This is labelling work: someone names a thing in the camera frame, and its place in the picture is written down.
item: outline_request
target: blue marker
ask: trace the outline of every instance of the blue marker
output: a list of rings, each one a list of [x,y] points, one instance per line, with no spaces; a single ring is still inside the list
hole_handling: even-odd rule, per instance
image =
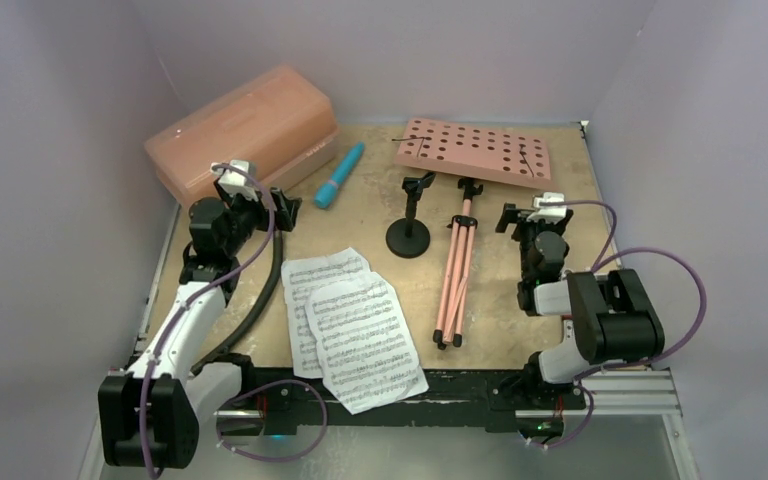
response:
[[[334,198],[337,196],[337,189],[340,185],[346,181],[346,177],[352,172],[352,169],[357,165],[357,161],[360,160],[360,156],[363,155],[363,142],[358,142],[357,145],[349,150],[340,165],[337,165],[337,170],[334,170],[334,174],[331,178],[325,182],[325,185],[319,187],[319,191],[313,197],[313,203],[319,208],[328,208]]]

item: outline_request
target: black metal frame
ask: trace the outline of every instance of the black metal frame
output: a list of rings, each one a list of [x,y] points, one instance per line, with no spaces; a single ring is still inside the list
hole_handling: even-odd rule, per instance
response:
[[[552,395],[525,395],[515,385],[522,370],[424,369],[428,391],[407,400],[352,415],[323,386],[321,380],[301,379],[313,386],[325,400],[329,425],[364,427],[482,427],[487,432],[517,432],[525,420],[517,410],[553,410],[558,396],[566,410],[583,410],[580,392],[572,385],[555,387]],[[255,368],[256,386],[296,378],[292,368]],[[297,386],[274,388],[262,394],[268,405],[266,435],[294,435],[299,425],[320,425],[322,411],[310,392]],[[255,409],[249,399],[227,408]]]

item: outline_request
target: paper sheet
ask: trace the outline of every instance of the paper sheet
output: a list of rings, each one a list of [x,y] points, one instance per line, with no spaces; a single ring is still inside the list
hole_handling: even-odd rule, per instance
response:
[[[357,414],[428,390],[396,290],[374,272],[308,299],[322,383]]]
[[[302,378],[322,378],[316,340],[308,328],[305,304],[319,287],[369,272],[369,262],[353,248],[325,257],[289,260],[281,266],[284,302],[293,354],[293,373]]]

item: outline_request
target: black round base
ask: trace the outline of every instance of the black round base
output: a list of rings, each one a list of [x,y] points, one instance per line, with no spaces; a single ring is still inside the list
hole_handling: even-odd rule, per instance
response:
[[[416,258],[431,244],[431,234],[419,220],[413,221],[413,235],[405,236],[406,218],[400,218],[387,229],[387,248],[402,258]]]

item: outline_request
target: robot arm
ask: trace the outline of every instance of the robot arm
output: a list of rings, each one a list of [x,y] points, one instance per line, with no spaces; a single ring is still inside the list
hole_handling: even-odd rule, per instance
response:
[[[568,273],[563,279],[569,246],[563,233],[572,219],[562,202],[547,193],[534,199],[534,209],[505,204],[496,231],[514,223],[520,244],[522,281],[519,306],[529,316],[569,315],[572,331],[557,347],[537,352],[525,366],[526,385],[567,385],[593,366],[652,358],[663,351],[664,331],[637,273],[614,270],[597,278],[591,272]]]
[[[248,162],[231,164],[253,173]],[[268,225],[267,207],[242,175],[226,171],[214,185],[219,198],[203,198],[188,212],[192,243],[184,250],[175,303],[160,329],[166,332],[166,342],[151,373],[149,450],[153,462],[162,467],[186,467],[195,454],[200,424],[254,383],[249,358],[239,354],[214,359],[194,378],[190,374],[199,348],[234,294],[239,275],[211,285],[239,267],[236,255],[240,248],[255,229],[266,230]],[[301,200],[286,198],[280,189],[270,193],[276,206],[275,228],[292,231]],[[197,300],[173,320],[181,305],[197,292],[202,292]],[[145,465],[138,431],[140,386],[159,337],[155,336],[127,370],[112,372],[99,388],[99,420],[109,465]]]

